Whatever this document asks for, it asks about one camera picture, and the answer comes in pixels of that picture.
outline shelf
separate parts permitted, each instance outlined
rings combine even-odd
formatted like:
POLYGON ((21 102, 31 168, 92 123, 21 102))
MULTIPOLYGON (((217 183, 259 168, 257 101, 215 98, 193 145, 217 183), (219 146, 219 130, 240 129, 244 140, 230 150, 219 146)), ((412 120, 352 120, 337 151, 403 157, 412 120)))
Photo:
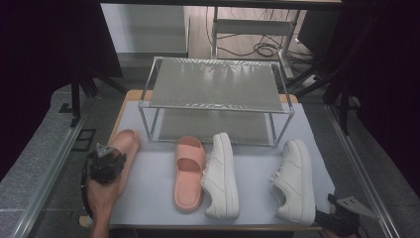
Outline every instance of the shelf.
POLYGON ((288 94, 288 104, 278 98, 281 73, 277 62, 155 58, 139 103, 149 139, 211 142, 227 132, 233 144, 276 146, 294 113, 288 94), (284 126, 273 125, 274 115, 284 126))

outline sneaker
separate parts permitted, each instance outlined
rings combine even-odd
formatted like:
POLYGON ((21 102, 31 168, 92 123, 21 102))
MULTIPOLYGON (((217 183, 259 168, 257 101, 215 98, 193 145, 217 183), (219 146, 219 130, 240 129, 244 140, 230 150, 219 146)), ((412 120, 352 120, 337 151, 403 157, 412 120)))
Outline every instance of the sneaker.
POLYGON ((213 145, 211 158, 201 179, 204 192, 212 199, 205 214, 216 219, 235 220, 239 217, 239 200, 232 146, 228 134, 215 135, 213 145))
POLYGON ((277 217, 299 225, 312 225, 315 220, 312 166, 302 141, 285 143, 283 162, 272 178, 271 190, 279 205, 277 217))

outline slide sandal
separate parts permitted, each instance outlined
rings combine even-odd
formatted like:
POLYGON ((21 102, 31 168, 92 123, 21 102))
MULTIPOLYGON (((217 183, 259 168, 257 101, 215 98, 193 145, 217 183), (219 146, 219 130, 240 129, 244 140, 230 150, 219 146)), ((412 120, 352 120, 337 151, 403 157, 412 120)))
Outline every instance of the slide sandal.
POLYGON ((121 180, 118 188, 118 193, 121 194, 124 187, 126 186, 127 177, 129 175, 134 157, 136 156, 136 153, 140 147, 139 134, 134 130, 121 131, 115 136, 115 138, 108 146, 114 147, 122 155, 126 154, 126 162, 124 163, 124 168, 121 171, 121 180))
POLYGON ((175 159, 175 205, 181 211, 191 212, 198 208, 203 197, 201 176, 206 167, 206 156, 201 142, 190 136, 180 138, 175 159))

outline table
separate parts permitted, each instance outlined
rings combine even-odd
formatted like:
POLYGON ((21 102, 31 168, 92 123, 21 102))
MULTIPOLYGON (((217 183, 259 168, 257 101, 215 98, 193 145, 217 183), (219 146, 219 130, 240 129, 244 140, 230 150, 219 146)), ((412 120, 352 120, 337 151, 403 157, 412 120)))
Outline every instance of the table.
MULTIPOLYGON (((175 143, 148 141, 137 108, 141 93, 141 90, 131 90, 127 93, 111 135, 113 138, 118 131, 134 128, 141 131, 142 143, 133 162, 125 190, 114 207, 110 221, 111 227, 276 231, 320 229, 316 225, 313 227, 297 226, 274 216, 277 204, 270 193, 269 184, 270 176, 276 171, 276 167, 279 167, 282 146, 278 148, 233 146, 241 204, 241 215, 238 220, 215 220, 206 217, 204 209, 210 204, 208 195, 204 195, 200 207, 193 213, 184 214, 177 211, 172 202, 175 143)), ((279 98, 283 102, 285 101, 284 95, 280 95, 279 98)), ((305 141, 313 160, 316 205, 319 210, 328 212, 330 204, 327 201, 327 194, 334 192, 334 186, 310 132, 303 109, 294 96, 291 97, 291 100, 295 103, 296 114, 282 143, 294 136, 305 141), (296 129, 298 127, 309 129, 309 131, 296 129)), ((208 156, 211 146, 204 144, 208 156)), ((87 219, 82 222, 86 225, 91 220, 87 219)))

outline sandal strap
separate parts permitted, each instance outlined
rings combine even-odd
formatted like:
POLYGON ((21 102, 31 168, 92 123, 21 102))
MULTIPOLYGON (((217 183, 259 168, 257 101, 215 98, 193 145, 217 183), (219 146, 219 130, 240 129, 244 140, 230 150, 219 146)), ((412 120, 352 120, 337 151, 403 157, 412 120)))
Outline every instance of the sandal strap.
POLYGON ((192 147, 188 145, 177 145, 176 160, 189 159, 195 161, 202 171, 205 168, 206 160, 203 148, 192 147))

